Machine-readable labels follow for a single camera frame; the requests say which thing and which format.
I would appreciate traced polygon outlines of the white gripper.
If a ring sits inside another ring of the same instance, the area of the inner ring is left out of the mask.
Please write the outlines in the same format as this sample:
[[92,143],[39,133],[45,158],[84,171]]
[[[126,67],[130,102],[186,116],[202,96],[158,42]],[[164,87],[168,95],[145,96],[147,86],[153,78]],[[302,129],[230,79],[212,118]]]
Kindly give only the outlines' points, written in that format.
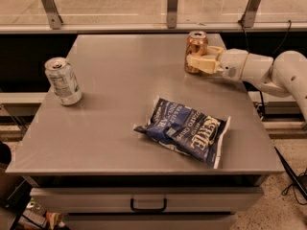
[[241,78],[248,51],[224,50],[223,47],[208,45],[206,54],[207,56],[202,57],[188,55],[185,70],[193,74],[204,72],[210,75],[222,72],[222,77],[230,81],[238,81]]

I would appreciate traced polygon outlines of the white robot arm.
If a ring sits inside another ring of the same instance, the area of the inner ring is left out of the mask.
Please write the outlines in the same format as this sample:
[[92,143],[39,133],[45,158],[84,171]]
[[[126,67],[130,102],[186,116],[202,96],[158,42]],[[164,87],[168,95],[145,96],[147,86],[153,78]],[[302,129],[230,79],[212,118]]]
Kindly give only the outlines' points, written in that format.
[[273,59],[245,50],[208,46],[206,53],[188,53],[194,72],[218,74],[229,81],[244,81],[276,97],[292,96],[307,121],[307,57],[286,51]]

